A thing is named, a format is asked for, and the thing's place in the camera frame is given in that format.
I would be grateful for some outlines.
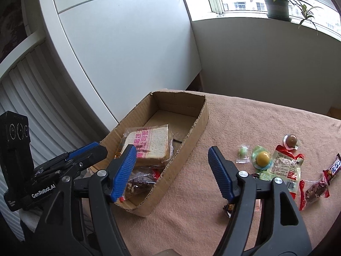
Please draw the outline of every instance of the blue gripper pad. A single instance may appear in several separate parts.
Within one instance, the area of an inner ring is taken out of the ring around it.
[[[83,152],[85,152],[85,151],[87,151],[87,150],[89,150],[91,148],[94,148],[94,147],[96,147],[98,145],[100,145],[98,142],[92,142],[92,143],[90,143],[90,144],[88,144],[86,146],[83,146],[83,147],[81,147],[81,148],[71,152],[69,154],[69,156],[67,157],[66,161],[68,161],[68,160],[70,160],[70,159],[72,159],[72,158],[82,154]]]
[[[229,171],[234,173],[231,175],[235,180],[232,180],[227,173],[223,161],[225,161],[225,165],[228,167]],[[233,204],[236,196],[239,195],[239,188],[237,186],[236,178],[238,169],[232,162],[225,160],[224,156],[216,146],[213,146],[208,150],[208,163],[212,169],[215,180],[217,181],[221,195],[223,198],[227,199],[229,203]]]
[[[116,200],[123,195],[129,176],[134,168],[136,162],[135,146],[128,145],[122,156],[117,160],[121,159],[123,159],[123,162],[115,175],[113,188],[110,194],[110,198],[113,202],[116,202]]]

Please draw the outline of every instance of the potted plant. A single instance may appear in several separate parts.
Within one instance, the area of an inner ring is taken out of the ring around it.
[[[289,17],[289,0],[264,0],[268,9],[268,18],[291,21]]]
[[[300,28],[302,23],[307,20],[311,22],[314,25],[315,29],[317,30],[315,23],[312,21],[312,18],[314,18],[314,13],[311,10],[314,8],[321,7],[313,7],[311,4],[304,0],[264,0],[264,1],[268,9],[267,14],[268,18],[290,22],[291,18],[289,17],[289,2],[291,2],[293,6],[299,8],[302,14],[302,20],[298,25],[298,28]]]

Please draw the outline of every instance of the camera lens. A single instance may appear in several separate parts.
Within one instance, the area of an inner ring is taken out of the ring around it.
[[[23,139],[23,126],[21,125],[21,123],[18,124],[17,131],[18,131],[19,139],[22,140]]]
[[[10,125],[10,135],[11,135],[11,138],[14,140],[15,139],[15,127],[13,124]]]
[[[27,125],[25,125],[25,127],[23,128],[23,131],[25,132],[25,136],[28,137],[28,127],[27,127]]]

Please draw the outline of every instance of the yellow candy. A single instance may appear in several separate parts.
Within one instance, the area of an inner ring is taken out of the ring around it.
[[[270,155],[266,151],[259,152],[256,157],[257,165],[260,167],[266,167],[270,162]]]

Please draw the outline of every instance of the window sill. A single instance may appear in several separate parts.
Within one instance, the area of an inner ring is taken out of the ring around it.
[[[192,16],[192,21],[198,21],[198,20],[205,20],[205,19],[214,19],[214,18],[229,18],[229,17],[252,17],[252,18],[265,18],[269,19],[266,15],[266,12],[254,12],[249,10],[232,10],[230,12],[224,12],[223,14],[216,14],[214,12],[207,12],[201,15],[195,15]],[[298,24],[300,23],[301,19],[297,18],[296,16],[290,16],[292,18],[291,23]],[[315,30],[315,27],[312,23],[308,21],[304,21],[302,26],[312,28]],[[319,32],[325,33],[339,41],[341,41],[341,35],[334,32],[333,30],[321,26],[319,24],[316,24],[317,30]]]

